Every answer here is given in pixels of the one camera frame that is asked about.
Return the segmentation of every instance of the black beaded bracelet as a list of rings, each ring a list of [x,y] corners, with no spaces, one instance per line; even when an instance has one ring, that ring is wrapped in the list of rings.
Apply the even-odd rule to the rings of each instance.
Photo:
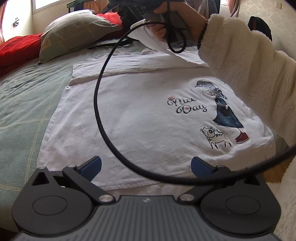
[[[201,44],[202,44],[202,39],[203,39],[203,37],[204,37],[205,31],[207,30],[207,23],[208,23],[208,22],[206,22],[206,24],[205,24],[205,26],[204,26],[204,28],[203,28],[201,34],[200,34],[200,38],[198,39],[197,49],[200,49],[200,46],[201,46]]]

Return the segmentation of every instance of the fuzzy white jacket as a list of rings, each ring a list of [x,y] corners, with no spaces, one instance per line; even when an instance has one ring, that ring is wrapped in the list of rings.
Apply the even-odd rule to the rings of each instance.
[[[296,62],[237,18],[212,15],[199,51],[212,73],[227,83],[289,145],[296,143]],[[282,208],[276,234],[296,240],[296,158],[276,197]]]

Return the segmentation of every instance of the girl's hair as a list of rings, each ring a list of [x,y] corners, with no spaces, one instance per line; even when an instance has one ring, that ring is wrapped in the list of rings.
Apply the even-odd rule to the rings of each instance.
[[[214,86],[213,83],[211,83],[209,81],[199,80],[196,83],[195,88],[201,89],[202,91],[208,90],[209,92],[211,92],[215,96],[222,97],[225,100],[227,99],[227,97],[222,94],[222,90],[220,90],[219,88],[217,88],[216,86]]]

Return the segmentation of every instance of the hand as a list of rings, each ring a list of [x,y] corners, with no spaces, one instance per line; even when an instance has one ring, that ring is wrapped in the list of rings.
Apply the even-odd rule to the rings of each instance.
[[[154,10],[154,12],[162,14],[166,13],[167,10],[168,4],[167,2],[163,2],[157,9]],[[200,34],[205,27],[207,20],[184,2],[170,2],[170,10],[179,13],[180,17],[189,27],[189,31],[193,39],[196,41],[196,43],[198,43]],[[147,27],[160,41],[164,40],[164,37],[166,35],[166,28],[164,27],[164,25],[151,24],[147,25]]]

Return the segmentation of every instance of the green bedsheet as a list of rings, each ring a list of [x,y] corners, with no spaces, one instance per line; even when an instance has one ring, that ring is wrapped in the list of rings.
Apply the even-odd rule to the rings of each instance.
[[[119,48],[142,51],[139,42]],[[81,50],[36,66],[33,60],[0,78],[0,227],[16,231],[11,207],[34,170],[48,122],[72,75],[72,65],[111,51]]]

